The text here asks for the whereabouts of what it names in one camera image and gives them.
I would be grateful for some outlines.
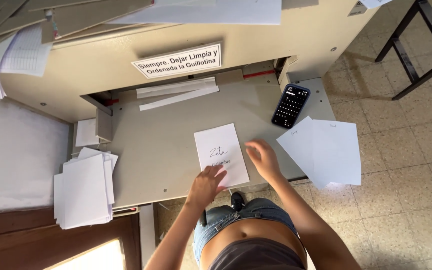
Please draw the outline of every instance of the black shoe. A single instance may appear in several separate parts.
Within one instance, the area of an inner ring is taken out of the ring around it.
[[[241,194],[238,192],[235,192],[231,195],[231,207],[234,209],[234,211],[239,212],[244,207],[244,199]]]

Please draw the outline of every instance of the white wall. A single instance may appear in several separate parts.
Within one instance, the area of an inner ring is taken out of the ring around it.
[[[0,101],[0,210],[51,205],[69,127]]]

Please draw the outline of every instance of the denim shorts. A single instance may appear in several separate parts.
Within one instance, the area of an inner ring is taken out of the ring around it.
[[[229,205],[214,207],[206,212],[207,225],[203,227],[198,223],[194,229],[192,249],[198,266],[201,252],[211,238],[231,223],[251,218],[281,222],[298,235],[288,213],[266,198],[249,201],[239,212]]]

